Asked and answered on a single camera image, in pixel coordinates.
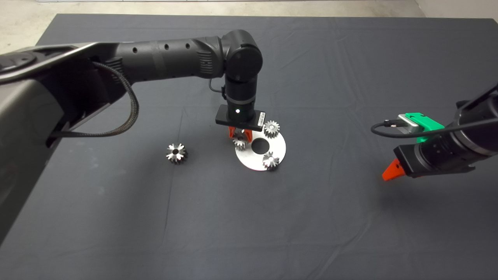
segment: black cable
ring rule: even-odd
[[[372,133],[377,134],[382,137],[387,137],[387,138],[417,138],[417,137],[426,137],[426,136],[432,136],[432,135],[437,135],[437,134],[443,134],[443,133],[450,133],[450,132],[455,132],[455,131],[460,131],[460,130],[465,130],[465,129],[472,129],[472,128],[477,128],[477,127],[484,127],[492,124],[498,123],[498,119],[491,119],[491,120],[485,120],[485,121],[478,121],[470,124],[464,124],[460,126],[455,126],[455,127],[446,127],[440,130],[432,130],[432,131],[426,131],[426,132],[419,132],[419,133],[409,133],[409,134],[391,134],[391,133],[386,133],[386,132],[381,132],[378,131],[376,128],[378,127],[389,127],[388,122],[383,122],[383,123],[378,123],[373,125],[370,128],[370,131]]]
[[[223,90],[217,90],[217,89],[214,89],[214,88],[213,88],[213,86],[211,86],[211,81],[212,81],[212,80],[213,80],[213,79],[209,79],[209,89],[210,89],[210,90],[212,90],[212,91],[214,91],[214,92],[219,92],[219,93],[222,93],[222,92],[223,92]]]
[[[109,137],[109,136],[116,136],[121,133],[124,133],[125,131],[129,130],[133,124],[135,123],[136,119],[138,118],[138,100],[136,99],[135,92],[133,92],[133,89],[131,88],[131,85],[129,84],[128,80],[116,69],[111,68],[105,64],[99,63],[99,62],[94,62],[93,63],[96,68],[102,69],[105,71],[110,72],[111,74],[115,75],[123,84],[124,89],[126,92],[128,92],[130,101],[131,101],[131,111],[129,113],[129,117],[126,120],[124,124],[119,126],[118,128],[104,132],[104,133],[84,133],[84,132],[72,132],[72,131],[58,131],[58,132],[52,132],[50,137],[53,138],[76,138],[76,137]]]

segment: silver gear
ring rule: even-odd
[[[243,133],[235,133],[232,141],[234,142],[237,150],[245,150],[248,144],[247,137]]]
[[[268,121],[264,124],[264,135],[273,138],[280,132],[280,125],[276,121]]]
[[[273,152],[269,151],[263,155],[263,165],[266,170],[272,171],[277,168],[280,160],[278,157],[273,157]]]
[[[187,149],[185,149],[185,146],[182,143],[173,143],[168,146],[168,154],[166,155],[166,158],[174,164],[181,164],[185,161],[187,155]]]

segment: metal plate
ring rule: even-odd
[[[258,138],[263,138],[266,141],[268,141],[269,144],[268,151],[272,151],[273,157],[278,157],[280,163],[282,163],[286,150],[285,140],[282,136],[282,133],[279,133],[274,138],[268,138],[266,135],[264,135],[263,132],[253,131],[252,142],[254,142],[254,140]],[[251,144],[252,143],[248,143],[245,150],[238,150],[235,148],[235,153],[237,154],[237,157],[239,158],[239,160],[242,162],[243,165],[252,170],[266,171],[266,168],[263,166],[263,155],[255,153],[252,150]]]

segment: spur gear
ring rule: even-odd
[[[180,143],[180,144],[171,144],[168,146],[168,154],[166,157],[168,160],[174,164],[181,164],[183,163],[186,158],[187,158],[187,149],[185,149],[185,146]]]
[[[248,144],[247,137],[243,133],[235,133],[232,141],[234,142],[237,150],[245,150]]]
[[[274,170],[275,168],[277,168],[279,163],[280,160],[278,159],[278,157],[273,156],[273,152],[269,151],[263,155],[263,165],[266,170]]]
[[[280,132],[280,125],[276,121],[268,121],[264,124],[264,135],[273,138]]]

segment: white label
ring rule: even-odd
[[[261,112],[259,114],[259,121],[257,121],[257,126],[262,127],[264,124],[264,116],[266,116],[265,112]]]

